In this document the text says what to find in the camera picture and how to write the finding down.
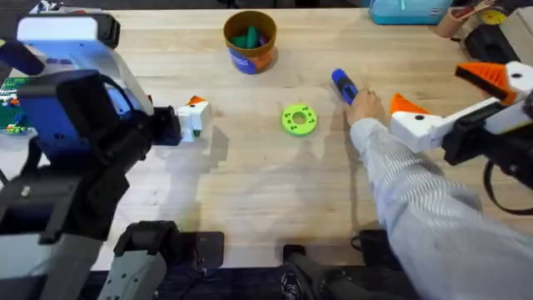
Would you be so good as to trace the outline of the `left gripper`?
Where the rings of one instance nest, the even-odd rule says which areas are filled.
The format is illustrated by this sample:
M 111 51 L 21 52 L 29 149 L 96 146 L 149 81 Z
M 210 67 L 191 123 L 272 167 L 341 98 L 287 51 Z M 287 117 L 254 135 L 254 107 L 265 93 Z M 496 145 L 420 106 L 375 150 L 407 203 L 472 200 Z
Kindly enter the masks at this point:
M 210 116 L 209 102 L 199 96 L 179 107 L 177 115 L 171 106 L 155 107 L 151 116 L 138 110 L 126 112 L 103 140 L 104 157 L 108 165 L 132 167 L 144 161 L 153 146 L 193 143 L 195 130 L 203 130 Z

